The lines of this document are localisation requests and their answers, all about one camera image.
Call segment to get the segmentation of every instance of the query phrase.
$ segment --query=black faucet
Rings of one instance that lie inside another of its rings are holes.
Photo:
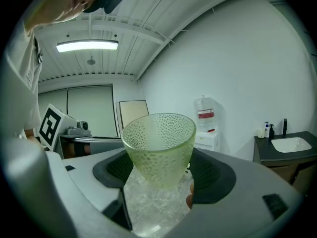
[[[284,126],[283,126],[283,137],[286,136],[287,131],[287,119],[284,119]]]

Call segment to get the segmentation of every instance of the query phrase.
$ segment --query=ceiling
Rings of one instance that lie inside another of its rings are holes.
[[[82,13],[68,22],[38,27],[44,52],[39,82],[91,74],[139,79],[150,63],[186,25],[224,0],[123,0],[111,13]],[[119,42],[118,50],[59,53],[57,43],[81,39]],[[93,59],[95,65],[88,65]]]

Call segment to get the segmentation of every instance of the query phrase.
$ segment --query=black countertop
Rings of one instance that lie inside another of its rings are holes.
[[[261,163],[266,164],[266,166],[282,166],[317,160],[317,137],[308,131],[286,134],[285,137],[276,135],[273,139],[292,137],[301,137],[306,140],[312,148],[300,152],[281,153],[275,149],[271,139],[254,137]]]

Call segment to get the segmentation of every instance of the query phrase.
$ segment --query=soap dispenser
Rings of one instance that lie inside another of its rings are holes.
[[[268,121],[265,122],[265,127],[264,127],[264,136],[266,138],[269,138],[269,126],[268,126]]]
[[[269,129],[269,138],[274,138],[274,129],[273,129],[273,124],[270,124],[271,128]]]

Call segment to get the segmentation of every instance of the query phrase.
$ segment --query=glass rim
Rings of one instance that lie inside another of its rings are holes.
[[[166,115],[177,115],[177,116],[181,116],[181,117],[187,118],[187,119],[188,119],[189,121],[191,121],[192,124],[194,125],[193,133],[192,133],[183,143],[181,143],[181,144],[179,144],[179,145],[177,145],[177,146],[174,146],[174,147],[172,147],[172,148],[164,149],[164,150],[153,150],[153,151],[151,151],[151,150],[145,150],[145,149],[137,149],[137,148],[135,148],[135,147],[132,147],[130,144],[128,144],[128,143],[124,140],[124,131],[125,131],[125,129],[126,129],[130,124],[132,124],[133,122],[135,122],[135,121],[137,121],[137,120],[139,120],[139,119],[142,119],[142,118],[144,118],[144,117],[150,117],[150,116],[155,116],[155,115],[163,115],[163,114],[166,114]],[[169,150],[177,149],[177,148],[183,146],[184,144],[186,144],[187,141],[188,141],[191,137],[195,136],[196,129],[197,129],[197,128],[196,128],[195,122],[194,122],[192,119],[190,119],[189,117],[187,117],[187,116],[180,115],[180,114],[176,114],[176,113],[156,113],[156,114],[151,114],[151,115],[147,115],[147,116],[143,116],[143,117],[137,118],[137,119],[133,120],[132,122],[128,123],[128,125],[127,125],[127,126],[123,129],[123,131],[122,131],[122,137],[121,137],[121,139],[122,139],[123,143],[124,143],[126,146],[128,146],[129,148],[131,148],[131,149],[133,149],[133,150],[135,150],[135,151],[153,152],[153,153],[155,153],[155,152],[163,152],[163,151],[169,151]]]

